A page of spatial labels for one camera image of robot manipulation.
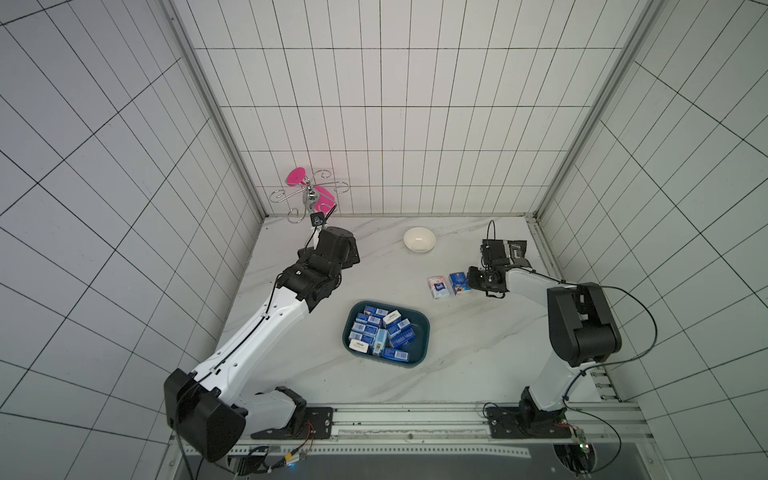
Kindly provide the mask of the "blue pocket tissue pack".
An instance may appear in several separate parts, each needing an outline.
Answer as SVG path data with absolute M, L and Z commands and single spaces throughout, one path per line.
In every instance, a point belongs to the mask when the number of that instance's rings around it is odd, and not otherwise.
M 451 289 L 454 295 L 461 295 L 471 291 L 468 277 L 465 272 L 455 272 L 449 275 Z

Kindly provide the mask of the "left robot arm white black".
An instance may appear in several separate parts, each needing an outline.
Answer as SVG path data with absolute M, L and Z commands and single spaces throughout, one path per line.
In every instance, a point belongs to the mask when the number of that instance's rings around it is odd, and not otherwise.
M 256 367 L 280 340 L 341 284 L 342 272 L 359 263 L 352 232 L 335 226 L 319 231 L 313 245 L 275 280 L 256 313 L 221 347 L 191 371 L 176 369 L 163 393 L 169 427 L 205 460 L 225 457 L 243 435 L 279 432 L 297 436 L 306 402 L 287 387 L 246 396 Z

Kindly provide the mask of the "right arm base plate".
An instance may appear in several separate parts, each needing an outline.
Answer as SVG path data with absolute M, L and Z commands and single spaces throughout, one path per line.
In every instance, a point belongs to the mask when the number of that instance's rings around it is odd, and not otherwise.
M 563 423 L 562 410 L 546 412 L 533 407 L 499 406 L 486 403 L 482 415 L 493 439 L 560 440 L 572 437 L 572 430 Z

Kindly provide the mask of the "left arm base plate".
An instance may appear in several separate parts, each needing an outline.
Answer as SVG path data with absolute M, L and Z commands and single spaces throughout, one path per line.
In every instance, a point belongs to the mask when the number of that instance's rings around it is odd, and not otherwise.
M 306 407 L 300 409 L 280 429 L 267 429 L 250 435 L 253 440 L 326 440 L 331 437 L 333 426 L 332 407 Z

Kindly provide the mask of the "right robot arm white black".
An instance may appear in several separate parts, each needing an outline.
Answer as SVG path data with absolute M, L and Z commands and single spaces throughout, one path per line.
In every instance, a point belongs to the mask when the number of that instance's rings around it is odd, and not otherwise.
M 525 259 L 471 266 L 467 278 L 470 288 L 488 297 L 516 293 L 546 308 L 552 353 L 521 394 L 518 419 L 524 426 L 556 422 L 581 379 L 622 347 L 603 287 L 596 283 L 555 279 L 534 270 Z

